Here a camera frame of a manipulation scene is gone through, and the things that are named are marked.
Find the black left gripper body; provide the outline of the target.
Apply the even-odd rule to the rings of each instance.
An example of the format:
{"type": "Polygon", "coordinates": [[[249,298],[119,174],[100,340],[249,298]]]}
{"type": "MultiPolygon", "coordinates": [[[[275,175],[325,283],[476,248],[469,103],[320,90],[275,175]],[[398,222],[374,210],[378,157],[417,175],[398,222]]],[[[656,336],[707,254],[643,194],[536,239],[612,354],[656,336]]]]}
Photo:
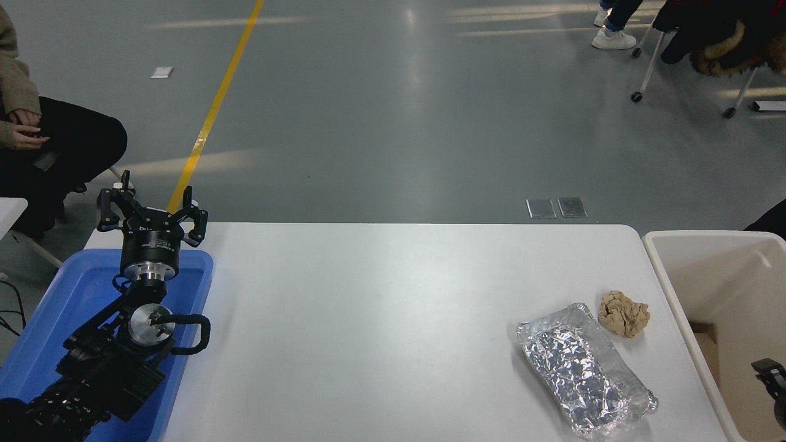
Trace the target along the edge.
{"type": "Polygon", "coordinates": [[[124,219],[122,230],[121,269],[144,262],[162,263],[179,269],[184,231],[173,221],[166,221],[162,212],[143,217],[129,216],[124,219]]]}

